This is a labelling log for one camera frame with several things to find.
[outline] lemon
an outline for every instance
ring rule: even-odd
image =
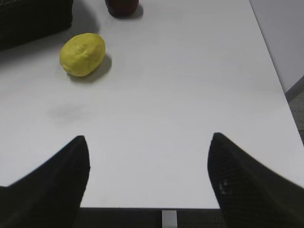
[[[85,33],[71,38],[62,47],[60,64],[66,72],[83,77],[96,70],[104,57],[104,39],[98,34]]]

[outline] table surface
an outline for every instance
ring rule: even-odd
[[[77,135],[91,172],[82,207],[218,208],[214,132],[304,186],[304,148],[247,0],[141,0],[131,19],[76,0],[70,30],[0,53],[0,184]],[[86,78],[59,52],[91,31],[107,56]]]

